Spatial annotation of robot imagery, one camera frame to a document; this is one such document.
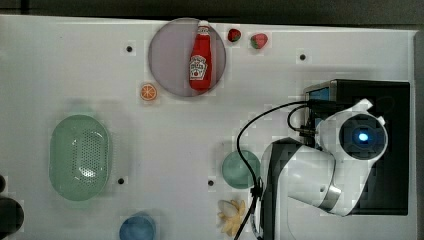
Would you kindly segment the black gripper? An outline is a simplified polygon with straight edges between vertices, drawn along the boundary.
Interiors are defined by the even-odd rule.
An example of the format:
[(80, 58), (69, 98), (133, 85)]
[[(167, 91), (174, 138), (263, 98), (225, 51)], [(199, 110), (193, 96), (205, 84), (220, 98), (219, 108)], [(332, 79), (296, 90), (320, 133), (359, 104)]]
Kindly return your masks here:
[(307, 101), (306, 108), (306, 122), (301, 126), (300, 136), (304, 137), (307, 146), (316, 147), (317, 126), (337, 112), (337, 104), (334, 101), (311, 99)]

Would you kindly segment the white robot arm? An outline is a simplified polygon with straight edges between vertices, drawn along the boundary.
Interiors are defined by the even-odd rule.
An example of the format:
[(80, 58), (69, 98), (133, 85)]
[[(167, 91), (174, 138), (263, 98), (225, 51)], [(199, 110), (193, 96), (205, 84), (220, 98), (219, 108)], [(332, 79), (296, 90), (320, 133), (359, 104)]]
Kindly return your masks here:
[(268, 145), (261, 158), (260, 240), (289, 237), (289, 198), (337, 216), (351, 213), (388, 147), (385, 120), (371, 107), (362, 99), (320, 121), (314, 147), (290, 137)]

